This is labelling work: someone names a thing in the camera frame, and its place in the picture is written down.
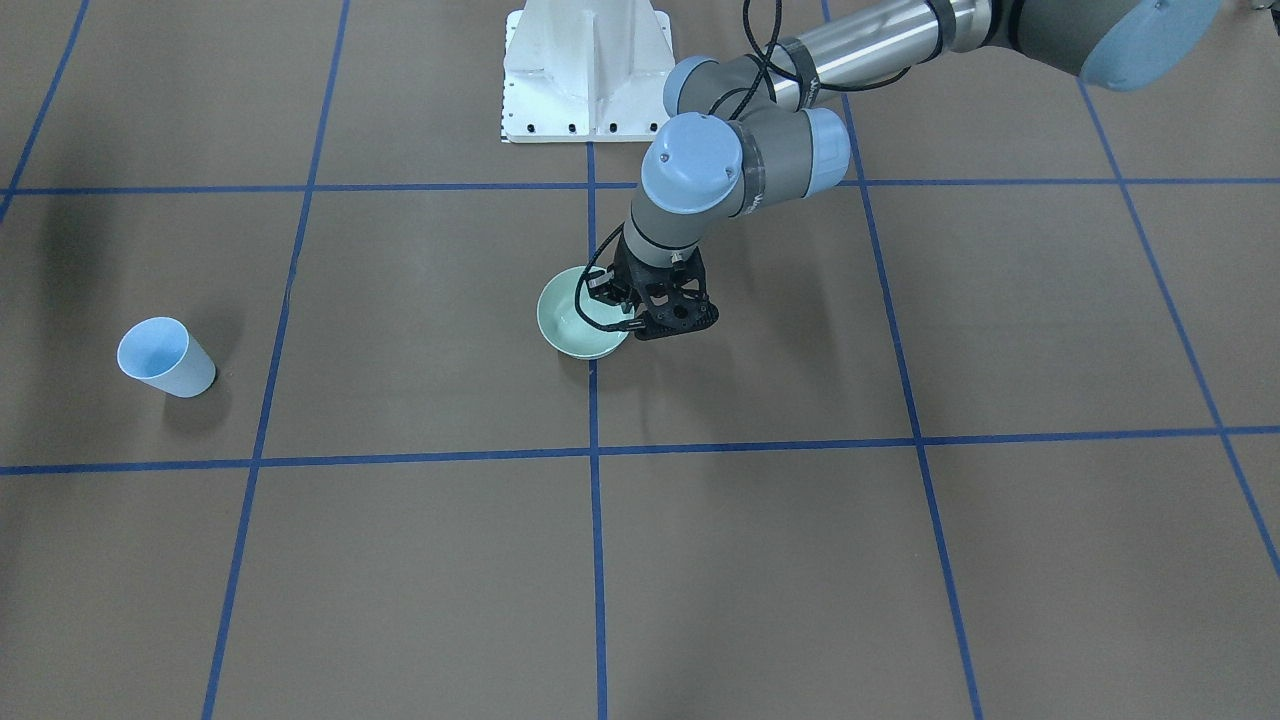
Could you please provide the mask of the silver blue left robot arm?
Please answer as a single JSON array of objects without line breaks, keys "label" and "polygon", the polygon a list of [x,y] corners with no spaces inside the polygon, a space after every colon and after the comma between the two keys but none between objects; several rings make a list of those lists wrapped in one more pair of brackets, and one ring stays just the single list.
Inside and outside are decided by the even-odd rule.
[{"label": "silver blue left robot arm", "polygon": [[628,217],[568,292],[608,334],[703,331],[718,311],[700,242],[717,222],[808,199],[846,176],[852,143],[822,106],[883,88],[948,53],[1005,47],[1114,92],[1153,83],[1207,33],[1216,1],[882,1],[732,61],[690,56],[668,76]]}]

